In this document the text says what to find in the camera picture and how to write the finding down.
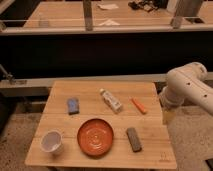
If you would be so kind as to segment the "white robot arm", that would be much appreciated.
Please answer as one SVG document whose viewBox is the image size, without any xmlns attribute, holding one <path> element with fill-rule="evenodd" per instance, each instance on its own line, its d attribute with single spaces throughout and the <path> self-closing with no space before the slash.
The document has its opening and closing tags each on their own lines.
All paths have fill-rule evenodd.
<svg viewBox="0 0 213 171">
<path fill-rule="evenodd" d="M 174 118 L 175 110 L 186 99 L 213 116 L 213 88 L 204 83 L 207 74 L 206 67 L 199 62 L 173 68 L 166 74 L 166 86 L 159 93 L 160 103 L 165 110 L 164 125 Z"/>
</svg>

